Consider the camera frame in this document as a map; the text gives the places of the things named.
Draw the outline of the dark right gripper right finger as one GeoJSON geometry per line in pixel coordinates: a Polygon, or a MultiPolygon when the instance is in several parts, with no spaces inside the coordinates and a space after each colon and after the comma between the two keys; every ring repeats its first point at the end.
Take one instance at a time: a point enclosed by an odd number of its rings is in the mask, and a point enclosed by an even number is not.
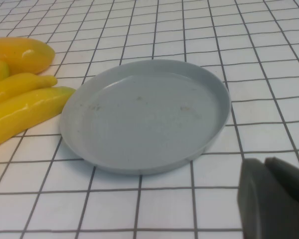
{"type": "Polygon", "coordinates": [[[276,157],[266,158],[265,166],[284,190],[299,203],[299,168],[276,157]]]}

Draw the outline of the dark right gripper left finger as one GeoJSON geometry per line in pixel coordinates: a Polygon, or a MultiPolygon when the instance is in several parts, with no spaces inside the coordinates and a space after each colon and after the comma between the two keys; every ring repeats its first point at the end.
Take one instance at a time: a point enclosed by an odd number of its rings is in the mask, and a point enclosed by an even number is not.
{"type": "Polygon", "coordinates": [[[265,162],[243,161],[237,202],[245,239],[299,239],[299,203],[265,162]]]}

